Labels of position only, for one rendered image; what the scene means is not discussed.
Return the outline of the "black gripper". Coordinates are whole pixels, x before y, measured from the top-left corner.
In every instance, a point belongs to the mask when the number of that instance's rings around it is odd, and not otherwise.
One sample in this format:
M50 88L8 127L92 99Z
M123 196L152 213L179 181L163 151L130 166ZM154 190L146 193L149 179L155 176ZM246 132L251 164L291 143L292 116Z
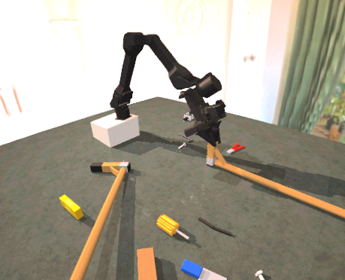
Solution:
M195 124L187 127L184 129L184 133L186 137L189 137L196 133L196 135L199 135L204 140L206 140L208 143L210 143L213 147L216 147L216 142L214 141L214 138L212 136L212 130L211 127L216 127L219 129L220 122L222 120L218 121L221 118L227 117L226 113L224 113L222 116L211 116L208 117L208 119L204 120L201 114L201 106L206 107L205 101L202 101L198 103L197 105L193 105L189 112L190 114L193 114L196 122Z

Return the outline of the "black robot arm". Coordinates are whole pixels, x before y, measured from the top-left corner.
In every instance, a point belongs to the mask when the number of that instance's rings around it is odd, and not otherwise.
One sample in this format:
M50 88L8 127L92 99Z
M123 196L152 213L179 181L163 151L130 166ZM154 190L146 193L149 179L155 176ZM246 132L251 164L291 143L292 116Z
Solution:
M221 82L211 72L208 72L202 78L198 78L181 65L157 34L144 35L142 32L127 32L123 36L125 55L120 82L114 90L110 101L110 107L115 108L117 116L114 120L125 120L132 116L128 107L133 94L130 86L137 55L143 50L144 45L148 45L163 64L168 72L168 78L175 89L183 90L188 88L186 91L180 91L179 99L185 99L190 108L204 101L203 97L207 99L222 90ZM192 86L195 87L190 88ZM224 107L226 105L221 99L217 100L213 105L208 103L205 103L205 105L206 107L201 106L201 114L204 120L211 116L220 117L225 113Z

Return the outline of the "yellow rectangular block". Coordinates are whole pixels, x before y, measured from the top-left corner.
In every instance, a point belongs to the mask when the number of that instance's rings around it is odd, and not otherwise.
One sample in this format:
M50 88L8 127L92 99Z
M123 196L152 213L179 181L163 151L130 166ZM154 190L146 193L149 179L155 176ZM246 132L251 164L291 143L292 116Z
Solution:
M76 219L80 219L83 217L83 212L81 207L78 206L76 203L72 202L66 195L63 195L59 198L62 203L62 206L67 209Z

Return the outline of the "yellow-handled screwdriver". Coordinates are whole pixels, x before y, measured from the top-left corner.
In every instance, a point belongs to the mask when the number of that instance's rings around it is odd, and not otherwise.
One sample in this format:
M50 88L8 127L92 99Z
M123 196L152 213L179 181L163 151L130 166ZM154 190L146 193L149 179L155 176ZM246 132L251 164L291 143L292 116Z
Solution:
M171 218L163 215L158 219L157 225L161 227L164 231L166 231L170 235L174 235L175 233L179 233L185 239L189 239L189 237L185 234L182 234L179 231L179 224L173 221Z

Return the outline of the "orange flat bar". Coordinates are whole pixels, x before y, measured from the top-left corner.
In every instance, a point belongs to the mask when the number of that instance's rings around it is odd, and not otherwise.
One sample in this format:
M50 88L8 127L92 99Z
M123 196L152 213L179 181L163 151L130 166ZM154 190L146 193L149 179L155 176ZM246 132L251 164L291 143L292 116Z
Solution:
M157 280L153 248L138 249L138 280Z

